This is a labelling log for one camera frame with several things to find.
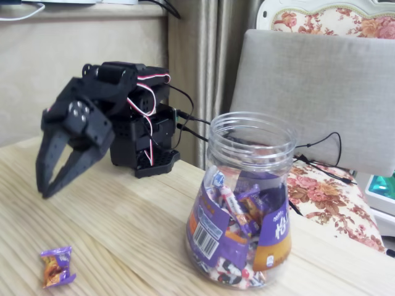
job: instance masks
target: curtain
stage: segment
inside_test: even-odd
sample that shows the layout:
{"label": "curtain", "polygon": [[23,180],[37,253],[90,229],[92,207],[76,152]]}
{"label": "curtain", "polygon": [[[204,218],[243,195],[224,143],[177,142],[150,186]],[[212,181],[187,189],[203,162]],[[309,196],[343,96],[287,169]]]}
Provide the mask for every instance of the curtain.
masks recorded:
{"label": "curtain", "polygon": [[[181,20],[168,17],[168,65],[171,84],[194,101],[193,115],[211,121],[229,111],[243,36],[255,27],[262,0],[172,0]],[[172,89],[169,104],[190,112],[189,101]],[[188,127],[208,138],[209,126],[190,121]],[[183,132],[177,150],[181,159],[205,166],[207,143]]]}

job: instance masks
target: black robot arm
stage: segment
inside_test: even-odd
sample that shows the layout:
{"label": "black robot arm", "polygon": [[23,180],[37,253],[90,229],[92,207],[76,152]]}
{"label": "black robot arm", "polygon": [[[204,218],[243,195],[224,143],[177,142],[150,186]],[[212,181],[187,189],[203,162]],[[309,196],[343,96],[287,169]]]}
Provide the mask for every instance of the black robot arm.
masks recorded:
{"label": "black robot arm", "polygon": [[[169,81],[164,68],[122,62],[85,65],[82,78],[72,78],[43,112],[44,136],[36,160],[37,188],[43,197],[68,185],[108,149],[115,165],[135,169],[138,177],[170,171],[179,158],[178,152],[169,149],[176,114],[160,103],[168,98]],[[161,148],[152,149],[151,140]],[[73,151],[51,182],[67,144]],[[147,164],[149,154],[152,162]],[[154,166],[153,159],[163,157],[168,161]]]}

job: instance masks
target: floral fabric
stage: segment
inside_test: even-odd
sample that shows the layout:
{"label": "floral fabric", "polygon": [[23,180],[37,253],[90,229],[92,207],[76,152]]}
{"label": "floral fabric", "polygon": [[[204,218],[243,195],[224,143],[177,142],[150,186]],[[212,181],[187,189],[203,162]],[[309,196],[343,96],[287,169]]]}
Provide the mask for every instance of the floral fabric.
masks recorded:
{"label": "floral fabric", "polygon": [[276,14],[272,30],[315,35],[351,35],[395,39],[395,14],[369,18],[348,8],[327,8],[306,14],[292,9]]}
{"label": "floral fabric", "polygon": [[[322,170],[355,179],[339,168]],[[333,228],[377,251],[385,252],[376,222],[363,193],[355,184],[345,184],[301,161],[295,162],[288,176],[289,199],[308,219]]]}

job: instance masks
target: table surface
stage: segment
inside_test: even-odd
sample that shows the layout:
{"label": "table surface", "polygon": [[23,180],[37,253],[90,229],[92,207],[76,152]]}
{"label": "table surface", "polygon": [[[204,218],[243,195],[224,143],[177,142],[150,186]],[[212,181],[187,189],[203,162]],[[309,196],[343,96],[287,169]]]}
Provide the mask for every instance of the table surface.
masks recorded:
{"label": "table surface", "polygon": [[[394,295],[394,259],[296,214],[284,275],[264,290],[225,290],[201,277],[185,251],[202,170],[179,161],[169,174],[136,179],[107,155],[43,200],[40,141],[0,149],[0,295]],[[40,252],[65,245],[77,278],[43,290]]]}

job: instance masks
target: plastic jar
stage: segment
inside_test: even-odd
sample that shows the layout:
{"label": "plastic jar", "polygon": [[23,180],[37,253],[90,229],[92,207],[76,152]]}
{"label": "plastic jar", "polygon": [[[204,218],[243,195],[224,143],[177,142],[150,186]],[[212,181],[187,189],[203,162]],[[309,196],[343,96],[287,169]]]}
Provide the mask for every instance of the plastic jar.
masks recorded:
{"label": "plastic jar", "polygon": [[186,248],[207,278],[236,289],[277,278],[291,251],[286,179],[296,133],[287,122],[227,113],[210,126],[207,170]]}

